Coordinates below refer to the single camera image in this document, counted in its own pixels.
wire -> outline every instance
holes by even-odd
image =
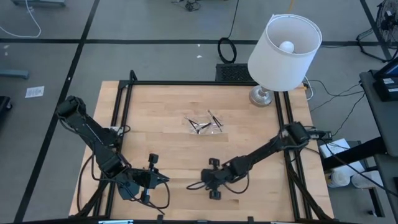
[[[193,187],[193,186],[201,184],[201,183],[203,183],[203,185],[201,185],[199,187]],[[186,188],[187,188],[187,190],[199,190],[199,189],[206,187],[207,184],[209,184],[209,183],[204,183],[203,181],[199,181],[199,182],[193,183],[191,185],[188,185]]]
[[[351,96],[351,95],[355,95],[355,94],[358,94],[358,93],[363,93],[364,91],[357,91],[357,92],[354,92],[354,93],[349,93],[349,94],[343,95],[343,93],[346,93],[347,91],[350,91],[352,88],[354,88],[354,87],[356,87],[356,86],[358,86],[358,85],[359,85],[359,84],[354,85],[354,86],[352,86],[351,88],[349,88],[348,90],[345,90],[345,91],[341,92],[341,93],[338,94],[338,95],[332,95],[331,93],[327,92],[329,95],[334,96],[334,97],[332,97],[330,100],[328,100],[328,101],[322,103],[321,105],[317,106],[316,108],[310,110],[310,112],[315,111],[316,109],[318,109],[318,108],[322,107],[323,105],[329,103],[330,101],[332,101],[332,100],[333,100],[334,98],[336,98],[336,97],[339,97],[339,96]]]
[[[31,12],[30,9],[29,9],[29,5],[28,5],[28,3],[27,3],[27,0],[25,0],[25,3],[26,3],[27,12],[28,12],[29,15],[31,16],[33,22],[35,22],[37,28],[39,28],[39,33],[38,33],[37,35],[35,35],[35,36],[24,36],[24,35],[17,35],[17,34],[13,34],[13,33],[11,33],[11,32],[8,32],[8,31],[6,31],[4,28],[2,28],[1,26],[0,26],[0,29],[3,30],[6,34],[9,34],[9,35],[14,36],[14,37],[20,37],[20,38],[38,38],[38,37],[42,34],[42,28],[39,26],[39,24],[38,24],[37,21],[35,20],[35,17],[32,15],[32,12]]]
[[[293,5],[294,5],[294,0],[290,0],[290,4],[289,4],[289,8],[287,10],[287,13],[291,12],[291,10],[293,9]]]
[[[167,207],[170,205],[170,189],[169,189],[169,186],[167,185],[166,181],[164,181],[159,175],[153,173],[154,175],[156,175],[156,176],[159,178],[159,180],[162,182],[162,184],[165,185],[166,191],[167,191],[167,203],[166,203],[166,205],[161,206],[161,207],[155,206],[155,205],[154,205],[153,203],[151,203],[151,202],[149,202],[149,203],[144,203],[144,202],[142,202],[141,200],[139,200],[138,198],[136,198],[136,197],[133,195],[133,193],[131,193],[130,189],[129,189],[128,187],[126,187],[126,186],[124,185],[124,183],[122,183],[122,182],[120,182],[120,181],[113,180],[113,179],[108,179],[108,178],[102,178],[102,179],[101,179],[101,178],[96,178],[95,175],[94,175],[95,148],[93,148],[92,156],[93,156],[93,159],[91,160],[91,177],[92,177],[94,180],[97,180],[97,181],[114,182],[114,183],[118,184],[120,187],[123,187],[123,188],[126,190],[126,192],[127,192],[127,193],[130,195],[130,197],[132,198],[132,200],[130,199],[130,201],[132,201],[132,202],[138,202],[138,203],[140,203],[141,205],[145,205],[145,206],[147,206],[147,207],[154,208],[154,209],[156,209],[156,210],[158,210],[158,211],[160,211],[161,209],[165,209],[165,208],[167,208]]]
[[[236,18],[236,12],[238,11],[238,5],[239,5],[239,0],[236,1],[236,7],[235,7],[235,13],[234,13],[234,19],[232,20],[232,26],[231,26],[231,31],[229,32],[228,39],[231,37],[232,30],[234,29],[235,25],[235,18]]]
[[[333,142],[329,142],[328,144],[331,144],[332,146],[340,147],[340,148],[342,148],[342,149],[350,149],[350,148],[348,148],[348,147],[343,147],[343,146],[337,145],[336,143],[333,143]]]
[[[316,150],[314,150],[314,149],[310,149],[309,147],[304,147],[303,149],[308,149],[309,151],[315,152],[316,154],[320,155],[320,153],[319,153],[318,151],[316,151]]]
[[[243,194],[243,193],[245,193],[245,192],[248,190],[249,184],[250,184],[249,172],[247,172],[246,176],[248,177],[248,183],[246,184],[246,187],[245,187],[242,191],[240,191],[240,192],[237,192],[237,191],[235,191],[235,190],[232,190],[232,189],[231,189],[230,187],[228,187],[226,184],[223,184],[223,185],[224,185],[225,188],[227,188],[230,192],[232,192],[232,193],[234,193],[234,194]]]
[[[128,133],[129,131],[131,131],[131,127],[128,126],[128,125],[124,125],[124,128],[129,128],[129,129],[128,129],[127,131],[124,130],[122,134],[126,134],[126,133]]]
[[[336,94],[330,93],[330,92],[328,91],[328,89],[326,88],[325,84],[324,84],[321,80],[309,80],[309,81],[321,83],[321,85],[322,85],[323,88],[325,89],[326,93],[327,93],[328,95],[330,95],[330,96],[350,96],[350,95],[352,95],[352,93],[347,94],[347,95],[343,95],[343,93],[345,93],[345,92],[347,92],[347,91],[350,91],[350,90],[353,89],[354,87],[360,85],[360,83],[359,83],[359,84],[356,84],[356,85],[354,85],[354,86],[351,86],[348,90],[345,90],[344,92],[342,92],[342,93],[336,95]]]
[[[81,177],[83,176],[83,171],[86,169],[86,166],[88,164],[88,162],[90,161],[90,159],[93,158],[93,155],[91,155],[86,162],[83,164],[83,167],[80,170],[80,175],[79,175],[79,180],[78,180],[78,184],[77,184],[77,199],[76,199],[76,206],[77,206],[77,210],[78,212],[81,212],[80,209],[80,188],[81,188]]]
[[[297,149],[297,148],[302,148],[302,147],[306,146],[307,144],[308,143],[305,142],[305,143],[299,144],[298,146],[282,146],[281,149],[282,150],[284,150],[284,149]]]
[[[310,83],[310,81],[308,80],[307,76],[304,76],[304,78],[305,78],[305,80],[307,81],[308,87],[309,87],[309,89],[310,89],[310,91],[311,91],[311,96],[307,98],[307,101],[308,101],[308,100],[311,100],[312,97],[313,97],[313,90],[312,90],[311,83]]]
[[[398,194],[396,194],[396,193],[392,192],[391,190],[389,190],[389,189],[387,189],[387,188],[381,186],[380,184],[378,184],[378,183],[375,182],[374,180],[372,180],[372,179],[370,179],[369,177],[366,177],[365,175],[363,175],[360,171],[356,170],[356,169],[355,169],[354,167],[352,167],[351,165],[349,165],[349,164],[347,164],[346,162],[342,161],[338,156],[336,156],[336,154],[334,154],[334,153],[330,150],[330,148],[329,148],[329,146],[328,146],[328,143],[326,143],[326,141],[323,140],[323,139],[321,139],[321,140],[323,141],[323,143],[325,143],[326,148],[329,150],[329,152],[331,153],[331,155],[332,155],[337,161],[339,161],[340,163],[342,163],[342,164],[348,166],[349,168],[351,168],[353,171],[355,171],[357,174],[359,174],[359,175],[362,176],[363,178],[367,179],[368,181],[372,182],[374,185],[376,185],[376,186],[380,187],[381,189],[385,190],[386,193],[389,193],[389,194],[391,194],[391,195],[393,195],[393,196],[395,196],[395,197],[398,197]]]
[[[351,111],[348,113],[346,119],[345,119],[345,120],[343,121],[343,123],[340,125],[340,128],[338,128],[337,131],[336,131],[334,134],[331,135],[332,137],[334,137],[334,136],[340,131],[340,129],[341,129],[341,128],[343,127],[343,125],[345,124],[345,122],[348,120],[348,118],[349,118],[349,116],[351,115],[351,113],[353,113],[353,111],[354,111],[354,109],[355,109],[355,106],[356,106],[364,97],[365,97],[365,93],[363,93],[362,96],[360,97],[360,99],[357,100],[357,102],[354,103],[354,106],[353,106],[353,108],[351,109]]]

paper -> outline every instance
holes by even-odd
[[[39,97],[43,96],[43,94],[44,94],[44,86],[27,88],[25,98]]]

white cable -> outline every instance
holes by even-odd
[[[311,100],[311,99],[312,99],[312,97],[313,97],[313,91],[312,91],[311,83],[310,83],[310,81],[308,80],[307,76],[305,76],[304,78],[305,78],[305,81],[307,81],[308,87],[309,87],[309,89],[310,89],[310,91],[311,91],[311,96],[310,96],[309,98],[307,98],[307,101],[308,101],[308,100]]]
[[[33,17],[32,12],[31,12],[30,9],[29,9],[29,5],[28,5],[28,3],[27,3],[27,0],[25,0],[25,3],[26,3],[27,12],[29,12],[29,14],[30,14],[32,20],[35,22],[37,28],[39,28],[39,33],[38,33],[36,36],[23,36],[23,35],[17,35],[17,34],[10,33],[10,32],[8,32],[8,31],[6,31],[5,29],[3,29],[1,26],[0,26],[0,29],[3,30],[5,33],[7,33],[7,34],[9,34],[9,35],[11,35],[11,36],[14,36],[14,37],[20,37],[20,38],[38,38],[38,37],[42,34],[42,28],[40,28],[39,24],[38,24],[38,23],[36,22],[36,20],[35,20],[35,17]]]

desk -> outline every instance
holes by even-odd
[[[102,83],[94,119],[104,127],[111,122],[118,85],[119,82]],[[223,198],[216,201],[210,200],[205,190],[185,189],[187,185],[199,181],[200,171],[209,167],[210,157],[226,162],[234,156],[252,152],[277,134],[279,122],[275,101],[266,108],[255,107],[248,98],[251,88],[214,85],[133,86],[126,123],[130,125],[131,131],[124,136],[122,153],[133,167],[147,166],[149,153],[159,155],[157,168],[170,177],[171,203],[164,210],[165,220],[247,221],[248,216],[254,217],[255,221],[294,220],[282,152],[254,166],[250,173],[249,189],[242,195],[220,188]],[[295,119],[303,125],[312,125],[303,88],[291,91],[290,100]],[[207,115],[207,110],[211,110],[224,124],[223,134],[189,134],[184,116]],[[309,147],[317,149],[316,142],[311,142]],[[91,150],[87,147],[83,162],[90,155]],[[302,162],[308,191],[332,217],[320,157],[304,150]],[[89,169],[90,164],[82,177],[81,204],[91,197],[98,186],[91,179]],[[239,190],[245,185],[246,181],[241,180],[231,188]],[[165,199],[163,186],[151,191],[154,204],[162,205]],[[76,212],[75,192],[70,214]],[[111,218],[153,220],[158,214],[158,211],[138,203],[123,201],[115,193]]]

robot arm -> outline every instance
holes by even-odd
[[[321,138],[322,134],[325,133],[321,131],[307,131],[299,122],[287,124],[284,126],[283,130],[281,130],[277,136],[272,138],[267,144],[261,146],[259,149],[256,149],[248,155],[235,157],[222,164],[221,167],[219,167],[220,161],[218,159],[209,159],[209,164],[213,165],[213,169],[202,170],[201,182],[204,183],[206,190],[210,190],[211,199],[220,200],[221,192],[218,191],[218,187],[221,185],[224,185],[227,182],[235,183],[241,180],[248,175],[248,172],[253,168],[254,164],[271,156],[273,153],[280,152],[282,150],[301,150],[309,143],[309,140]],[[297,185],[298,189],[302,192],[303,196],[309,201],[309,204],[317,217],[322,220],[332,220],[332,218],[322,211],[310,193],[306,190],[291,164],[287,167],[287,173]],[[192,188],[192,186],[193,185],[188,186],[187,189],[199,189]]]
[[[117,183],[120,196],[124,200],[135,199],[139,188],[144,191],[141,200],[149,201],[147,189],[154,189],[157,185],[169,181],[154,167],[158,156],[149,156],[149,169],[133,169],[128,161],[115,150],[120,144],[119,134],[112,129],[102,128],[86,113],[86,105],[80,98],[69,96],[58,105],[56,114],[65,128],[78,134],[90,147],[95,156],[99,169],[104,174],[104,180]]]

